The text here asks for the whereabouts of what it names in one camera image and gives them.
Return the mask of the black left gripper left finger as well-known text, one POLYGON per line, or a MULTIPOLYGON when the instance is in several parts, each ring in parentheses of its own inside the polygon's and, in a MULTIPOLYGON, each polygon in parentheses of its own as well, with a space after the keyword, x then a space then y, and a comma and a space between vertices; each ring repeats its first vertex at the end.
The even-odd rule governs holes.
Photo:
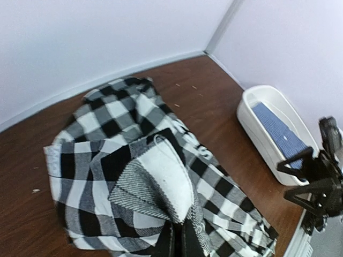
POLYGON ((166 222, 154 248, 154 257, 175 256, 175 230, 170 222, 166 222))

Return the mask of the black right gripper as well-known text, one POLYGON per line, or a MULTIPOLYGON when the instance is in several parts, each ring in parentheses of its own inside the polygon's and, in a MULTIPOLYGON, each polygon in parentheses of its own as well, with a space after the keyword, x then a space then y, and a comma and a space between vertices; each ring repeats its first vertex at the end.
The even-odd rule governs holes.
MULTIPOLYGON (((313 148, 307 147, 278 162, 277 171, 305 182, 313 153, 313 148)), ((321 150, 314 163, 310 169, 309 185, 294 187, 284 193, 286 200, 307 211, 302 227, 308 235, 312 235, 314 230, 323 232, 329 218, 342 215, 342 171, 338 161, 321 150)))

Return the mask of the black white checked shirt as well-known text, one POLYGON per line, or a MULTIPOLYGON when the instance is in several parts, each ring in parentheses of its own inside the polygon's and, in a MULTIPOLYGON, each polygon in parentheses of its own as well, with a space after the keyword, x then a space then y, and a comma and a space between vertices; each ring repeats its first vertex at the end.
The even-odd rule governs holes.
POLYGON ((205 256, 273 256, 278 234, 212 152, 164 103, 150 78, 90 91, 44 148, 70 244, 154 256, 166 222, 191 221, 205 256))

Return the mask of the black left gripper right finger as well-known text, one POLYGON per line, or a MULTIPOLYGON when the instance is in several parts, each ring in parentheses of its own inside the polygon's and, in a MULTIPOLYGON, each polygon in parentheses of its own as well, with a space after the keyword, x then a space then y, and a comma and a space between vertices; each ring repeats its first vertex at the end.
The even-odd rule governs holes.
POLYGON ((205 257, 191 221, 185 221, 181 228, 181 256, 205 257))

